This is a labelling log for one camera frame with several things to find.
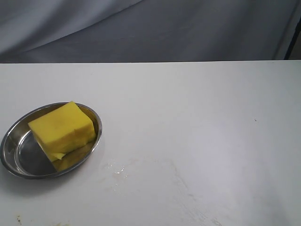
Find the yellow butter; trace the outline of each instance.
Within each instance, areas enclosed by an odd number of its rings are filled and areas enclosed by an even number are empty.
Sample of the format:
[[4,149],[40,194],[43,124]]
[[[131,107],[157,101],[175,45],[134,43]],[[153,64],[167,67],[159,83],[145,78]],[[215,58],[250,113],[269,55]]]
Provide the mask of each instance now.
[[35,139],[51,161],[95,139],[91,119],[74,102],[28,123]]

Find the stainless steel dish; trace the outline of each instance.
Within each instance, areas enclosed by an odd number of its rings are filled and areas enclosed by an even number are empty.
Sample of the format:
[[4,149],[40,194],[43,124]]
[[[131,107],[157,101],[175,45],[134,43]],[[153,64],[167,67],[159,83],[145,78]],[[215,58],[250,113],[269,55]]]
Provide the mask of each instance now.
[[97,113],[82,104],[77,104],[77,106],[92,120],[96,132],[95,141],[68,153],[62,160],[51,163],[34,139],[27,123],[66,103],[50,104],[33,110],[7,131],[1,143],[0,159],[9,172],[26,179],[53,178],[75,169],[92,154],[99,144],[103,128]]

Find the table surface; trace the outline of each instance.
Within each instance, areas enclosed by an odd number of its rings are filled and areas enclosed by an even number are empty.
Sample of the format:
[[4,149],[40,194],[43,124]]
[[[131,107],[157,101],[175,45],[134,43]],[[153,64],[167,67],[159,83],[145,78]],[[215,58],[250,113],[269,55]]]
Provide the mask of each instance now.
[[103,137],[74,172],[0,167],[5,226],[301,225],[301,61],[0,65],[0,136],[54,102]]

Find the gray cloth backdrop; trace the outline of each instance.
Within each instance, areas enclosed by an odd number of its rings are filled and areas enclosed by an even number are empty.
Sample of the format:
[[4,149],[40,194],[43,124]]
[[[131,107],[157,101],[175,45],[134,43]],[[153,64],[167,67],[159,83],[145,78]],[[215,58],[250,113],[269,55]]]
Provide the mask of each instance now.
[[0,0],[0,62],[283,59],[300,0]]

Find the block of butter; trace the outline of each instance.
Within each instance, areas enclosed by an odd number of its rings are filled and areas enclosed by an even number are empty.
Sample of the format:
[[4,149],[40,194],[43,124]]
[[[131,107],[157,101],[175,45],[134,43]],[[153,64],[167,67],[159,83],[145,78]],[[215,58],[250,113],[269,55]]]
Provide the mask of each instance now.
[[74,102],[28,125],[50,161],[62,159],[67,153],[85,146],[96,137],[93,122]]

